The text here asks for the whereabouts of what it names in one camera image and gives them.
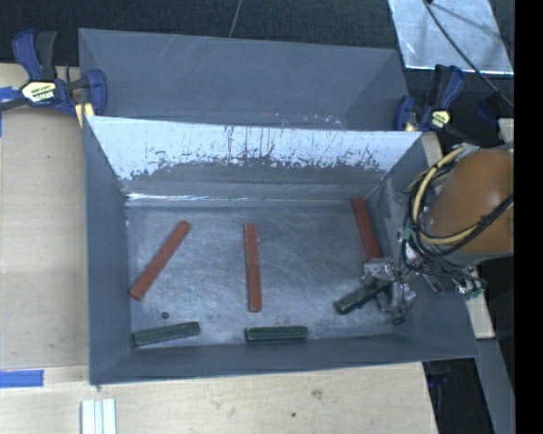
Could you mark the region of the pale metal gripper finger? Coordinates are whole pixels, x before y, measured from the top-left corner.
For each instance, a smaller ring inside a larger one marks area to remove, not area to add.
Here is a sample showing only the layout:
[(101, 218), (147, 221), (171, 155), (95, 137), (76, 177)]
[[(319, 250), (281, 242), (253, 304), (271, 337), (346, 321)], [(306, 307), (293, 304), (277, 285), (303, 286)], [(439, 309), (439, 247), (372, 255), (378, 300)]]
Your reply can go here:
[(365, 293), (385, 292), (392, 286), (395, 278), (395, 267), (385, 259), (366, 261), (361, 277), (362, 289)]
[(395, 325), (406, 320), (408, 310), (415, 302), (416, 292), (404, 282), (393, 282), (379, 294), (379, 307)]

